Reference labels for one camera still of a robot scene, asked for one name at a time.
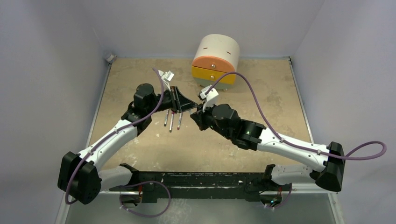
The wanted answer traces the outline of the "grey marker pen red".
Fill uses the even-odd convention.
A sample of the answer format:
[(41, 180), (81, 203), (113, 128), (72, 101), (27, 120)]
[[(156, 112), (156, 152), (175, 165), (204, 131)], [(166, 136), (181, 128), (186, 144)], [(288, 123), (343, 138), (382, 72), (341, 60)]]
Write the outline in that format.
[(177, 130), (180, 130), (182, 124), (183, 113), (180, 113), (178, 123), (177, 123)]

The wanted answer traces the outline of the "grey marker pen blue tip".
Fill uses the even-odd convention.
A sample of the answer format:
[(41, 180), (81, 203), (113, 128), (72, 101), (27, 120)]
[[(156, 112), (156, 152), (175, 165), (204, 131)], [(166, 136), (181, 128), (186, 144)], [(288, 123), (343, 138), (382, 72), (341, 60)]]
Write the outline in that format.
[(170, 117), (170, 126), (169, 126), (169, 132), (171, 133), (173, 130), (173, 123), (174, 123), (174, 112), (171, 112), (171, 117)]

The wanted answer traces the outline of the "grey marker pen green tip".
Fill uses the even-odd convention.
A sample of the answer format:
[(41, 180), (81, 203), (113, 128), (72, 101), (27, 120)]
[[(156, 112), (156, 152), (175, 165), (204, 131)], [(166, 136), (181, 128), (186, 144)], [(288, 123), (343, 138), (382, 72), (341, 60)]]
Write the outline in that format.
[(167, 126), (169, 113), (170, 113), (170, 109), (168, 109), (167, 112), (166, 112), (165, 119), (164, 119), (164, 126)]

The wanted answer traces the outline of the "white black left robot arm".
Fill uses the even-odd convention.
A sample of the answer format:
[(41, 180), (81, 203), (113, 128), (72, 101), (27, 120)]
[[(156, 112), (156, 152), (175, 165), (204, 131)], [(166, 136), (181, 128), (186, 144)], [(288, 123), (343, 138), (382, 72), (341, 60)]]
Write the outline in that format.
[(65, 203), (71, 205), (79, 201), (88, 204), (98, 195), (102, 189), (99, 170), (119, 149), (149, 126), (153, 113), (166, 110), (186, 112), (197, 106), (176, 86), (163, 87), (160, 94), (155, 94), (151, 84), (139, 85), (127, 111), (105, 136), (79, 153), (68, 152), (63, 156), (57, 186), (65, 192)]

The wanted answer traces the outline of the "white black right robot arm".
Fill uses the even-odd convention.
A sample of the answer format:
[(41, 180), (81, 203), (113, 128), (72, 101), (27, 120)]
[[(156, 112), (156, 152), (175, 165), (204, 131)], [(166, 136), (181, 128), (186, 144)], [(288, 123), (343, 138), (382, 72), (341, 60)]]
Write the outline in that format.
[(312, 144), (289, 136), (277, 138), (263, 124), (241, 119), (228, 104), (203, 109), (199, 105), (190, 115), (201, 131), (208, 128), (230, 140), (238, 148), (269, 152), (295, 160), (300, 165), (267, 166), (270, 171), (262, 177), (263, 186), (273, 190), (292, 182), (313, 182), (333, 192), (340, 192), (345, 169), (342, 145), (332, 141), (329, 145)]

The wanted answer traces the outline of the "round cream drawer cabinet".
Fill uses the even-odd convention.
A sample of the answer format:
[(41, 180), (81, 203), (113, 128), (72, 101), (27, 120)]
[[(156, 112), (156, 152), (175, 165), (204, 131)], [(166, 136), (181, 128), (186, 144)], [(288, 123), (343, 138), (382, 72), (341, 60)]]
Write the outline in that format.
[(227, 72), (236, 71), (240, 47), (231, 37), (210, 34), (202, 38), (191, 64), (191, 75), (199, 86), (213, 84)]

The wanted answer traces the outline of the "grey corner bracket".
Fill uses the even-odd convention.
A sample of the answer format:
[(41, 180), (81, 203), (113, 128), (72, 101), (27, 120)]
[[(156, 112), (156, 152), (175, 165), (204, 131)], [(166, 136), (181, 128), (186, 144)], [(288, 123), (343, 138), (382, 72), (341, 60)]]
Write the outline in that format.
[(111, 52), (111, 51), (104, 51), (103, 53), (103, 59), (108, 62), (109, 64), (114, 63), (114, 61), (117, 59), (117, 56)]

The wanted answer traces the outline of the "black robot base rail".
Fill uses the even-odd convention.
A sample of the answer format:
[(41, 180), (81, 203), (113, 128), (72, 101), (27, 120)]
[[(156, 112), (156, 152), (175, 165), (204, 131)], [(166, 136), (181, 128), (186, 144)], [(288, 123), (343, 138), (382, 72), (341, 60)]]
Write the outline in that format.
[(279, 185), (271, 180), (268, 165), (264, 172), (172, 172), (139, 171), (123, 164), (132, 172), (132, 177), (124, 186), (115, 190), (141, 191), (143, 203), (155, 203), (160, 198), (172, 199), (243, 199), (260, 202), (265, 192), (278, 201), (280, 193), (291, 188), (290, 184)]

